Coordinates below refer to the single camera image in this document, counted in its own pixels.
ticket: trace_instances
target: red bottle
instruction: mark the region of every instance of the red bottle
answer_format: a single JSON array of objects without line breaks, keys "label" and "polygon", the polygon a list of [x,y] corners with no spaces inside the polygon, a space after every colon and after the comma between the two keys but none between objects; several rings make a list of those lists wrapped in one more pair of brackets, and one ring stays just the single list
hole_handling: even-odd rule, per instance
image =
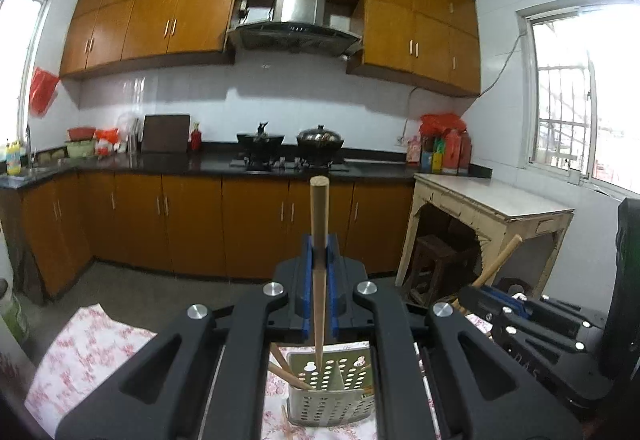
[{"label": "red bottle", "polygon": [[196,122],[193,125],[193,131],[191,131],[190,148],[192,151],[199,151],[202,144],[202,133],[198,129],[199,127],[199,123]]}]

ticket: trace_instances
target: wooden handle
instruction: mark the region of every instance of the wooden handle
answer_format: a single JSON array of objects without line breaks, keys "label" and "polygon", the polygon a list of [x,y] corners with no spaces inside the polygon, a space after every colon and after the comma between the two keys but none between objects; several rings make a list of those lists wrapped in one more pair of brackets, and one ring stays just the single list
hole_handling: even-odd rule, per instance
[{"label": "wooden handle", "polygon": [[289,372],[291,375],[293,375],[293,371],[291,369],[291,366],[289,366],[289,363],[287,362],[287,359],[284,358],[284,355],[282,354],[282,352],[280,351],[278,345],[276,343],[271,343],[270,346],[270,351],[273,354],[273,356],[276,358],[276,360],[278,361],[278,364],[280,365],[280,367],[285,370],[286,372]]},{"label": "wooden handle", "polygon": [[299,390],[315,389],[313,386],[310,386],[306,382],[300,380],[295,375],[291,375],[291,373],[286,372],[280,366],[278,366],[277,364],[274,364],[273,362],[269,363],[269,371],[273,373],[273,375],[279,376],[282,380],[284,380],[285,382],[288,382],[294,388],[298,388]]},{"label": "wooden handle", "polygon": [[[503,250],[500,251],[498,257],[495,258],[495,261],[489,265],[487,268],[482,270],[482,273],[478,278],[471,284],[471,286],[475,286],[476,288],[484,285],[496,272],[498,269],[504,265],[504,262],[509,259],[513,251],[516,250],[520,244],[522,243],[522,236],[519,234],[514,235],[513,238],[510,239],[509,243],[504,247]],[[460,303],[456,299],[453,302],[454,308],[460,308]]]},{"label": "wooden handle", "polygon": [[326,311],[326,245],[329,235],[329,179],[314,176],[311,189],[311,245],[313,253],[314,339],[316,365],[322,366]]}]

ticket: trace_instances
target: pot lid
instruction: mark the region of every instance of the pot lid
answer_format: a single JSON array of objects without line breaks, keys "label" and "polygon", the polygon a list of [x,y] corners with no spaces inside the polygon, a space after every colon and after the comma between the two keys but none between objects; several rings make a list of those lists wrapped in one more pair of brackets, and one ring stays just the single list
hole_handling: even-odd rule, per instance
[{"label": "pot lid", "polygon": [[298,140],[303,142],[342,142],[342,137],[335,131],[326,130],[324,124],[318,124],[317,128],[300,131]]}]

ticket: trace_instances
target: window frame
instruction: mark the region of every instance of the window frame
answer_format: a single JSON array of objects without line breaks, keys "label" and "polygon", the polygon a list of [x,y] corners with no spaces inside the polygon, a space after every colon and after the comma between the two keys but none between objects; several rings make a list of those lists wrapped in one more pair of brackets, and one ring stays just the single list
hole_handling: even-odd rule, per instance
[{"label": "window frame", "polygon": [[563,17],[575,16],[577,12],[583,9],[604,6],[608,4],[625,4],[633,3],[633,0],[561,0],[550,3],[541,4],[530,8],[525,8],[516,12],[516,19],[522,38],[522,59],[524,65],[524,87],[527,92],[528,102],[525,103],[525,132],[523,135],[520,166],[524,168],[535,169],[543,172],[548,176],[556,179],[562,179],[572,184],[585,186],[593,190],[603,192],[606,195],[615,198],[624,197],[640,197],[640,194],[629,191],[625,188],[611,184],[604,180],[593,177],[593,166],[595,162],[595,152],[597,145],[597,108],[598,96],[596,91],[596,71],[593,63],[589,58],[589,73],[591,81],[591,137],[587,162],[587,173],[580,173],[579,176],[572,176],[572,170],[569,171],[551,166],[534,160],[534,148],[538,142],[538,123],[539,123],[539,99],[540,88],[538,84],[538,59],[536,56],[536,45],[533,35],[533,24],[541,20],[561,19]]}]

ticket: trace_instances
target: white wall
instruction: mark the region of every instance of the white wall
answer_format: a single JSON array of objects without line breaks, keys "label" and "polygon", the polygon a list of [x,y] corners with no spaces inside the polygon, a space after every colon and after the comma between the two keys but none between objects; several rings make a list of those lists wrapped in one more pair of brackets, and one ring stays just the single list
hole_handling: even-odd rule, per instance
[{"label": "white wall", "polygon": [[[516,11],[558,0],[477,0],[482,88],[502,68],[518,36]],[[494,169],[494,178],[575,208],[545,291],[577,304],[607,311],[615,278],[618,201],[523,168],[529,126],[522,40],[496,86],[463,115],[473,139],[473,159]],[[465,102],[459,100],[460,110]]]},{"label": "white wall", "polygon": [[[66,31],[78,0],[50,0],[36,49],[34,66],[53,74],[60,72],[60,60]],[[61,146],[66,140],[66,129],[78,124],[79,89],[74,81],[59,84],[58,96],[43,118],[29,116],[31,141],[37,149]]]},{"label": "white wall", "polygon": [[[345,146],[403,152],[402,135],[412,87],[350,76],[337,58],[286,52],[241,51],[233,66],[160,68],[82,83],[80,124],[112,126],[121,113],[189,113],[204,140],[236,142],[260,121],[295,144],[300,130],[324,124]],[[417,133],[427,112],[453,109],[454,100],[424,90],[411,97],[406,134]]]}]

